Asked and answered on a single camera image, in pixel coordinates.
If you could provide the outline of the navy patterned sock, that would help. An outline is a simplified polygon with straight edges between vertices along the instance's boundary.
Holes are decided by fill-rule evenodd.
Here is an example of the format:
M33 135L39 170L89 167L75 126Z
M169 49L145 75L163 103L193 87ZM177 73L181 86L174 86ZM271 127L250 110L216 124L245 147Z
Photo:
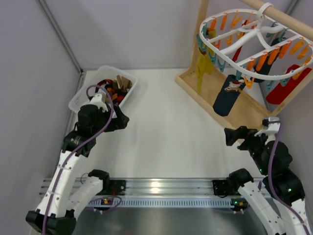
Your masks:
M228 116L245 86L242 77L237 80L235 75L228 75L213 104L214 112L222 117Z

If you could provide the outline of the mustard yellow sock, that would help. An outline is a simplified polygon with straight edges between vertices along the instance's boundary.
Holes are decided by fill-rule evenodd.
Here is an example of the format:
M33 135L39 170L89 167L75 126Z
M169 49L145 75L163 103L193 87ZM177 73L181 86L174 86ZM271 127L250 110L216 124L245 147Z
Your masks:
M198 77L197 93L200 94L203 75L205 73L212 74L213 63L212 63L212 59L210 56L214 58L215 53L211 48L207 47L202 42L199 34L197 34L196 37L197 37L198 51L199 51L199 55L197 59L197 66L196 66L196 74Z

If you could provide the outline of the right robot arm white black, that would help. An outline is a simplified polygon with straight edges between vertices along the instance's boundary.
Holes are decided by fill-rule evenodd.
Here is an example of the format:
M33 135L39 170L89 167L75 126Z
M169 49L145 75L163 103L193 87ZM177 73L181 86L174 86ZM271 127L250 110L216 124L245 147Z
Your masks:
M237 147L248 151L260 173L262 184L276 205L274 209L255 184L253 177L241 168L229 174L227 183L253 209L269 235L310 235L312 232L305 214L305 193L300 179L291 171L292 156L279 140L268 141L268 134L241 126L225 128L226 145L237 140Z

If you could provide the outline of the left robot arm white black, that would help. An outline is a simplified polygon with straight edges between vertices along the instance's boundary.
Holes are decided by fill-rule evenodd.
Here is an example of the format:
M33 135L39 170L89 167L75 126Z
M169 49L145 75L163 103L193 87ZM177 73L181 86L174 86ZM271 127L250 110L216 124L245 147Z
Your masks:
M64 140L56 171L37 206L26 215L26 222L43 235L70 235L79 215L93 198L112 189L109 173L94 169L80 188L72 193L81 167L86 163L96 138L105 132L122 130L129 118L118 105L108 110L87 104L80 108L74 129Z

